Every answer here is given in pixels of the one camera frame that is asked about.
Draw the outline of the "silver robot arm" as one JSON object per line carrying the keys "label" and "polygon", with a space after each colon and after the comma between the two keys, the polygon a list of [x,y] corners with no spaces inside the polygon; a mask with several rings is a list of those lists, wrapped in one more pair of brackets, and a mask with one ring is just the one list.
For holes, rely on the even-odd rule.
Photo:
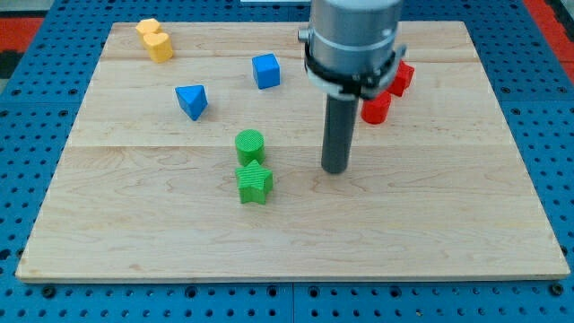
{"label": "silver robot arm", "polygon": [[306,74],[337,100],[372,100],[395,80],[405,45],[396,46],[403,0],[313,0],[298,30]]}

